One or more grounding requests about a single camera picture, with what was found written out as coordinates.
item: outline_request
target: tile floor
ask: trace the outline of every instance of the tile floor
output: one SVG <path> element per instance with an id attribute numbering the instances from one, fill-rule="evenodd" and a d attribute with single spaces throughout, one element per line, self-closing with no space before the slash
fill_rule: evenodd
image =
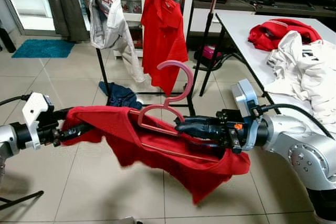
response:
<path id="1" fill-rule="evenodd" d="M 17 47 L 25 39 L 18 37 Z M 108 50 L 103 51 L 103 58 L 110 80 L 133 90 L 156 89 L 150 86 L 150 78 L 142 84 L 133 82 L 122 61 L 115 61 Z M 193 98 L 197 114 L 234 109 L 230 86 L 243 78 L 255 82 L 244 65 L 228 60 L 211 74 L 202 98 L 198 96 L 201 83 L 197 82 Z M 100 80 L 97 56 L 89 44 L 75 45 L 67 59 L 12 59 L 11 54 L 0 52 L 0 100 L 34 90 L 50 95 L 56 109 L 104 104 L 106 98 L 98 89 Z M 184 83 L 181 74 L 175 90 Z M 260 96 L 256 83 L 253 85 Z M 141 98 L 150 103 L 164 100 L 149 95 Z M 23 105 L 12 102 L 0 107 L 0 122 L 23 122 Z M 180 110 L 188 114 L 187 109 Z M 169 122 L 174 119 L 166 112 L 152 114 Z M 38 190 L 45 194 L 0 211 L 0 222 L 107 224 L 133 216 L 145 224 L 315 223 L 305 188 L 287 163 L 257 148 L 249 156 L 248 174 L 234 176 L 196 207 L 190 194 L 166 172 L 142 164 L 121 169 L 105 142 L 24 150 L 7 160 L 0 196 L 15 199 Z"/>

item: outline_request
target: black rack leg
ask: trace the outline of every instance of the black rack leg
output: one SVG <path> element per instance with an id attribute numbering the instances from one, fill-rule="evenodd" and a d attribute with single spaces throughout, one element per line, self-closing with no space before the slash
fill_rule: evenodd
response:
<path id="1" fill-rule="evenodd" d="M 111 90 L 109 88 L 109 83 L 107 81 L 107 76 L 106 76 L 106 72 L 105 72 L 103 58 L 101 56 L 101 51 L 98 48 L 96 48 L 96 51 L 97 51 L 97 56 L 98 56 L 98 60 L 99 60 L 99 66 L 100 66 L 101 74 L 103 75 L 103 80 L 104 80 L 106 92 L 108 94 L 108 96 L 107 96 L 107 102 L 106 102 L 106 105 L 108 105 L 108 103 L 110 101 L 110 97 L 111 97 Z"/>
<path id="2" fill-rule="evenodd" d="M 16 204 L 19 204 L 22 201 L 25 201 L 25 200 L 28 200 L 28 199 L 31 199 L 31 198 L 35 198 L 35 197 L 39 197 L 42 194 L 44 194 L 44 191 L 38 191 L 38 192 L 36 192 L 34 194 L 30 194 L 30 195 L 27 195 L 25 197 L 22 197 L 22 198 L 16 199 L 16 200 L 9 200 L 9 199 L 5 199 L 5 198 L 1 198 L 0 197 L 0 201 L 6 202 L 5 204 L 3 204 L 3 205 L 0 206 L 0 211 L 6 209 L 8 207 L 14 206 Z"/>
<path id="3" fill-rule="evenodd" d="M 217 58 L 217 54 L 218 54 L 218 51 L 219 51 L 219 47 L 220 47 L 220 44 L 222 43 L 222 40 L 224 38 L 224 35 L 225 35 L 225 29 L 222 27 L 221 31 L 220 31 L 220 35 L 219 35 L 219 39 L 218 39 L 218 43 L 217 43 L 217 46 L 214 50 L 214 53 L 212 54 L 212 57 L 211 57 L 211 61 L 209 63 L 209 66 L 208 66 L 208 70 L 206 71 L 206 75 L 205 75 L 205 78 L 204 78 L 204 81 L 203 81 L 203 84 L 202 84 L 202 88 L 201 88 L 201 92 L 199 93 L 200 97 L 204 94 L 204 90 L 205 90 L 205 87 L 206 87 L 206 84 L 208 82 L 208 79 L 209 79 L 209 76 L 210 76 L 210 73 L 211 73 L 211 70 L 212 70 L 212 67 L 214 66 L 215 64 L 215 60 Z"/>

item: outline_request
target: white table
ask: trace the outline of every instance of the white table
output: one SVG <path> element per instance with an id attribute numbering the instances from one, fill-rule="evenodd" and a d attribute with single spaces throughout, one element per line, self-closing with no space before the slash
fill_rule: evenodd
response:
<path id="1" fill-rule="evenodd" d="M 249 31 L 256 25 L 260 25 L 269 19 L 289 17 L 245 14 L 217 14 L 216 17 L 221 23 L 222 27 L 226 30 L 227 34 L 231 37 L 232 42 L 236 45 L 237 49 L 240 51 L 240 54 L 246 60 L 247 67 L 250 69 L 261 89 L 264 90 L 265 85 L 275 81 L 272 67 L 266 64 L 269 52 L 256 49 L 253 43 L 247 41 Z M 312 26 L 324 40 L 336 44 L 336 33 L 318 20 L 311 18 L 293 19 L 299 20 L 306 25 Z M 302 102 L 288 95 L 271 93 L 267 95 L 267 98 L 271 99 L 270 102 L 293 104 L 312 113 L 312 108 L 309 101 Z M 302 120 L 303 122 L 307 123 L 312 130 L 323 134 L 322 131 L 314 123 L 312 123 L 306 116 L 302 115 L 300 112 L 292 109 L 280 109 L 280 112 L 281 114 L 291 115 Z"/>

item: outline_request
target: black cable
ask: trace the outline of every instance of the black cable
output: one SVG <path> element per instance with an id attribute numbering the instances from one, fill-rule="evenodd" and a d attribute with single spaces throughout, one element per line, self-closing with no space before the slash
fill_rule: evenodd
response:
<path id="1" fill-rule="evenodd" d="M 12 97 L 12 98 L 6 99 L 4 101 L 1 101 L 0 106 L 4 105 L 6 103 L 9 103 L 9 102 L 16 101 L 16 100 L 27 101 L 29 97 L 30 97 L 30 94 L 23 94 L 23 95 L 20 95 L 18 97 Z"/>
<path id="2" fill-rule="evenodd" d="M 300 113 L 302 113 L 306 117 L 308 117 L 314 124 L 316 124 L 321 129 L 321 131 L 324 132 L 324 134 L 326 136 L 334 139 L 332 137 L 332 135 L 329 133 L 329 131 L 316 118 L 314 118 L 311 114 L 309 114 L 307 111 L 303 110 L 300 107 L 297 107 L 297 106 L 291 105 L 291 104 L 285 104 L 285 103 L 278 103 L 278 104 L 267 105 L 267 106 L 261 107 L 263 112 L 266 112 L 268 110 L 275 109 L 275 108 L 288 108 L 288 109 L 293 109 L 293 110 L 299 111 Z"/>

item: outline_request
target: table leg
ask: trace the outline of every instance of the table leg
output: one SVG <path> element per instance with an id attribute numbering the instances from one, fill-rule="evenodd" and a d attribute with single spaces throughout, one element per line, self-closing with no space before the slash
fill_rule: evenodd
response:
<path id="1" fill-rule="evenodd" d="M 218 54 L 218 51 L 219 51 L 219 47 L 220 47 L 220 45 L 221 45 L 221 43 L 222 43 L 222 40 L 223 40 L 223 38 L 224 38 L 224 35 L 225 35 L 225 29 L 224 29 L 224 27 L 222 26 L 222 29 L 221 29 L 221 31 L 220 31 L 220 35 L 219 35 L 219 39 L 218 39 L 218 43 L 217 43 L 217 45 L 216 45 L 216 48 L 215 48 L 215 50 L 214 50 L 214 53 L 212 54 L 211 61 L 210 61 L 209 66 L 208 66 L 208 70 L 207 70 L 207 72 L 206 72 L 206 75 L 205 75 L 205 78 L 204 78 L 204 81 L 203 81 L 203 84 L 202 84 L 201 92 L 199 93 L 199 94 L 200 94 L 200 95 L 199 95 L 200 97 L 204 94 L 204 90 L 205 90 L 206 84 L 207 84 L 207 82 L 208 82 L 208 79 L 209 79 L 211 70 L 212 70 L 212 68 L 213 68 L 213 66 L 214 66 L 214 63 L 215 63 L 215 60 L 216 60 L 216 58 L 217 58 L 217 54 Z"/>

